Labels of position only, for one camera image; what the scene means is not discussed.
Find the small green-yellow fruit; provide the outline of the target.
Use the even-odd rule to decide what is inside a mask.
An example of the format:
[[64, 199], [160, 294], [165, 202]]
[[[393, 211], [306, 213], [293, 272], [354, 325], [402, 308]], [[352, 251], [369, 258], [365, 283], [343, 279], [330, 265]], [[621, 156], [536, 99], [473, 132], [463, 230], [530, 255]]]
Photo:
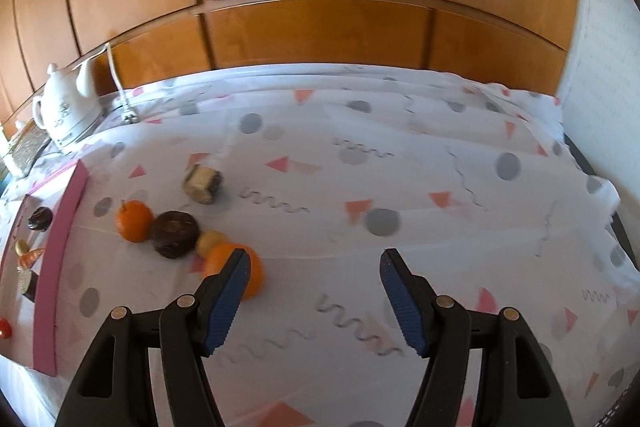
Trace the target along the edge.
[[229, 237], [219, 231], [207, 230], [201, 233], [196, 241], [195, 252], [203, 260], [206, 260], [210, 252], [217, 246], [229, 243]]

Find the white ceramic electric kettle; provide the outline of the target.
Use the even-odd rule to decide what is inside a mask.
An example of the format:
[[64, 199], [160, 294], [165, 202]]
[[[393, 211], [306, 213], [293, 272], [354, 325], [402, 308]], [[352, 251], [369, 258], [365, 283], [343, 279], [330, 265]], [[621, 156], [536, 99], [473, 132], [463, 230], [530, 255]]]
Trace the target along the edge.
[[74, 68], [51, 63], [47, 74], [41, 94], [32, 99], [32, 118], [56, 147], [66, 152], [96, 127], [102, 106], [89, 61]]

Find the dark eggplant piece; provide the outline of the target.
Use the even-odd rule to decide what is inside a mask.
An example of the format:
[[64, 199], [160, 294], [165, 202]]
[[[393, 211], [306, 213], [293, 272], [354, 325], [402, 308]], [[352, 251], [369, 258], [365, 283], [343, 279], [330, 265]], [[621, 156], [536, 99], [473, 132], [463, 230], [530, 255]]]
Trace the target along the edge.
[[28, 301], [33, 303], [36, 298], [38, 274], [32, 270], [18, 272], [18, 291]]

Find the dark wrinkled round fruit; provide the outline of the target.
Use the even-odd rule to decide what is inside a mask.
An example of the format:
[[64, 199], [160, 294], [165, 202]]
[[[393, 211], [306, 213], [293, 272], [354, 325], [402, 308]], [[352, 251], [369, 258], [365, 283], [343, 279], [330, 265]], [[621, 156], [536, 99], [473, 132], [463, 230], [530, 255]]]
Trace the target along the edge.
[[178, 259], [193, 251], [200, 235], [198, 221], [190, 213], [170, 210], [154, 219], [150, 241], [157, 254], [167, 259]]

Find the woven tissue box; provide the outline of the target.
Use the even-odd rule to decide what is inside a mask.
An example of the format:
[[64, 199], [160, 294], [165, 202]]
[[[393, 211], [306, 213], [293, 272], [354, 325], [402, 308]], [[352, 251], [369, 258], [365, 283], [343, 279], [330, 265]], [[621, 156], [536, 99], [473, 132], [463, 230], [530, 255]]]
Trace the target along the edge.
[[23, 179], [42, 151], [49, 145], [50, 136], [35, 121], [26, 122], [22, 129], [1, 147], [1, 160], [13, 178]]

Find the small orange carrot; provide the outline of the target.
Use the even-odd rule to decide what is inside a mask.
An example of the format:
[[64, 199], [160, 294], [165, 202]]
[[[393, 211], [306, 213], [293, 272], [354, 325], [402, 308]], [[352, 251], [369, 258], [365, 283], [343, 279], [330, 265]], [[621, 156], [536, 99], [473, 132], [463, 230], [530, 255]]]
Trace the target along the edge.
[[28, 253], [21, 255], [17, 259], [17, 268], [26, 271], [32, 269], [35, 263], [40, 259], [46, 250], [44, 248], [35, 248]]

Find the orange tangerine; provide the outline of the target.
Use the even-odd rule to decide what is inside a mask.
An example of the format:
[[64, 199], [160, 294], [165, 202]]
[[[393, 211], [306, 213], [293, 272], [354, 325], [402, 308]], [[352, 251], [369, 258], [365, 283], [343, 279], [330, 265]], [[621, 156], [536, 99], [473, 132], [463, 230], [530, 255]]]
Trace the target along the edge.
[[116, 229], [125, 241], [143, 243], [151, 234], [154, 215], [141, 200], [123, 200], [116, 212]]
[[245, 287], [242, 300], [247, 301], [254, 298], [262, 289], [264, 283], [264, 269], [262, 269], [262, 260], [260, 260], [256, 251], [250, 246], [239, 243], [221, 243], [215, 246], [204, 261], [202, 277], [218, 274], [235, 249], [243, 249], [250, 257], [250, 278]]

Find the patterned white tablecloth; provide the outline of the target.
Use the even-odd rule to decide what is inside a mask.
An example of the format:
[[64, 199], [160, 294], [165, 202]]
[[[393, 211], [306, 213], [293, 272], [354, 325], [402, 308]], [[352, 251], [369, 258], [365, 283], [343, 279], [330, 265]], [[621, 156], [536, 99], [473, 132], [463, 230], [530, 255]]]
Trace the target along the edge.
[[[639, 273], [610, 228], [614, 185], [577, 165], [548, 95], [454, 75], [264, 67], [134, 90], [139, 124], [108, 116], [74, 156], [89, 180], [58, 294], [58, 375], [10, 360], [1, 388], [50, 426], [107, 313], [193, 291], [195, 255], [168, 260], [115, 229], [117, 207], [190, 213], [258, 254], [259, 293], [204, 362], [233, 426], [400, 426], [425, 363], [385, 296], [378, 260], [465, 308], [520, 310], [566, 396], [593, 426], [639, 369]], [[224, 182], [183, 192], [195, 164]]]

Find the small red tomato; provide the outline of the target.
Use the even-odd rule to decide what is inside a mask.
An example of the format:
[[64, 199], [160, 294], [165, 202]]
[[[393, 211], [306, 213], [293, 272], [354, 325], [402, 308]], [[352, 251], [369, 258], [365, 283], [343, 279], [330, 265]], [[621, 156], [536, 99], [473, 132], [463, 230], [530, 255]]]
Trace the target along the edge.
[[1, 317], [0, 319], [0, 338], [1, 339], [9, 339], [12, 337], [13, 331], [10, 322]]

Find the dark brown passion fruit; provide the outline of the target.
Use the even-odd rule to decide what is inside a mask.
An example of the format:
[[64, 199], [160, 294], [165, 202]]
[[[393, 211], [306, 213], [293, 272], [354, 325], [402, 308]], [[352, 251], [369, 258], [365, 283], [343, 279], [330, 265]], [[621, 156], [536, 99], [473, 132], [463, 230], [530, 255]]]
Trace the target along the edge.
[[40, 206], [27, 219], [29, 230], [44, 232], [50, 228], [53, 221], [53, 211], [46, 206]]

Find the small yellow round fruit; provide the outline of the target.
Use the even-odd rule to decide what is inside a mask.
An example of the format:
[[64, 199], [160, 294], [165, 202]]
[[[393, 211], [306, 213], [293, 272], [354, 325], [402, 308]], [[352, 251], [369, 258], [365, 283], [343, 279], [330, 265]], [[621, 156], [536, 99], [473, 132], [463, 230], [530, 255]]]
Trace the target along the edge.
[[19, 239], [15, 243], [15, 251], [19, 256], [24, 256], [29, 252], [28, 243], [25, 241], [25, 239]]

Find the pink-edged shallow tray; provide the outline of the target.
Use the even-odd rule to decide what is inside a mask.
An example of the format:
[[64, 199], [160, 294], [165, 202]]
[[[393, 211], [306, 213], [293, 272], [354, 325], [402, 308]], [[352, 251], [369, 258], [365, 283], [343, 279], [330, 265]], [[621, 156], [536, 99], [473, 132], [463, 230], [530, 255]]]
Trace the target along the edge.
[[[74, 161], [23, 197], [1, 204], [1, 317], [13, 331], [11, 338], [1, 340], [1, 354], [49, 376], [56, 374], [56, 303], [65, 248], [88, 178], [82, 161]], [[53, 211], [50, 228], [29, 230], [27, 219], [40, 206]], [[38, 274], [33, 303], [18, 291], [15, 243], [19, 239], [25, 239], [30, 249], [46, 250], [31, 269]]]

